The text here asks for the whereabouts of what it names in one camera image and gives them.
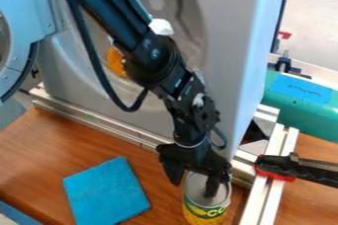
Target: yellow can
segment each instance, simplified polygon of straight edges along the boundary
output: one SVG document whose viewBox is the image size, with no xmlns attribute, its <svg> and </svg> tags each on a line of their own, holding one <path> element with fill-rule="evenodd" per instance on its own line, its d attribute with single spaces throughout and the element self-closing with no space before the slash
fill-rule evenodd
<svg viewBox="0 0 338 225">
<path fill-rule="evenodd" d="M 231 184 L 221 184 L 215 197 L 206 198 L 208 177 L 190 173 L 185 180 L 183 214 L 192 225 L 218 225 L 230 204 Z"/>
</svg>

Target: wooden surface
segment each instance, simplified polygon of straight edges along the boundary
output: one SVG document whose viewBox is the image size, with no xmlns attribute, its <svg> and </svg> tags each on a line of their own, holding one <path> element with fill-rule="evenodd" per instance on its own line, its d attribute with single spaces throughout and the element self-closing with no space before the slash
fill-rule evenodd
<svg viewBox="0 0 338 225">
<path fill-rule="evenodd" d="M 125 224 L 187 224 L 181 190 L 169 184 L 156 154 L 117 138 L 31 110 L 0 131 L 0 199 L 43 224 L 74 224 L 62 179 L 126 156 L 150 203 Z M 237 224 L 247 191 L 234 187 L 227 224 Z"/>
<path fill-rule="evenodd" d="M 338 163 L 338 145 L 300 135 L 302 157 Z M 151 203 L 125 224 L 187 224 L 181 190 L 169 184 L 149 151 L 40 110 L 31 110 L 0 132 L 0 199 L 43 224 L 74 224 L 62 187 L 64 177 L 126 156 Z M 234 187 L 225 224 L 237 224 L 247 191 Z M 287 184 L 277 225 L 337 224 L 338 190 L 296 180 Z"/>
</svg>

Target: can label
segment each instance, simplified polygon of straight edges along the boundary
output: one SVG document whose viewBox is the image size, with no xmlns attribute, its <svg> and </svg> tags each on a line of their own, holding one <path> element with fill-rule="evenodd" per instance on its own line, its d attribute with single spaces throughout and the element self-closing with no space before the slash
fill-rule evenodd
<svg viewBox="0 0 338 225">
<path fill-rule="evenodd" d="M 203 208 L 195 205 L 190 201 L 186 196 L 184 196 L 185 207 L 193 213 L 195 216 L 202 219 L 215 219 L 216 217 L 222 215 L 226 211 L 226 207 L 218 206 L 213 208 Z"/>
</svg>

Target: metal bracket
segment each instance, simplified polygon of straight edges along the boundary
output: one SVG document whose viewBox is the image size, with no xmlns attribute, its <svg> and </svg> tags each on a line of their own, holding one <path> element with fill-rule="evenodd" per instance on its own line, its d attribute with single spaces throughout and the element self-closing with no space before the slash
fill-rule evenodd
<svg viewBox="0 0 338 225">
<path fill-rule="evenodd" d="M 0 98 L 11 89 L 25 70 L 31 44 L 55 32 L 49 0 L 0 0 L 2 23 L 8 45 L 0 68 Z"/>
</svg>

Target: robotic arm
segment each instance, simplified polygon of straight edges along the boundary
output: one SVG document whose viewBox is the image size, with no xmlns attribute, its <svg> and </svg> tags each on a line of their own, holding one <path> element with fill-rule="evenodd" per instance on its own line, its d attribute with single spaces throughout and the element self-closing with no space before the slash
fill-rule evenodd
<svg viewBox="0 0 338 225">
<path fill-rule="evenodd" d="M 186 66 L 175 41 L 156 35 L 148 26 L 151 19 L 138 0 L 66 0 L 74 16 L 91 63 L 103 88 L 125 112 L 139 109 L 147 91 L 162 99 L 174 121 L 175 144 L 159 145 L 160 161 L 169 180 L 178 185 L 185 170 L 209 177 L 206 196 L 214 196 L 221 183 L 230 181 L 230 164 L 212 149 L 211 131 L 220 112 L 208 96 L 199 77 Z M 124 53 L 127 76 L 144 87 L 136 102 L 127 107 L 111 87 L 90 38 L 81 9 L 85 9 Z"/>
</svg>

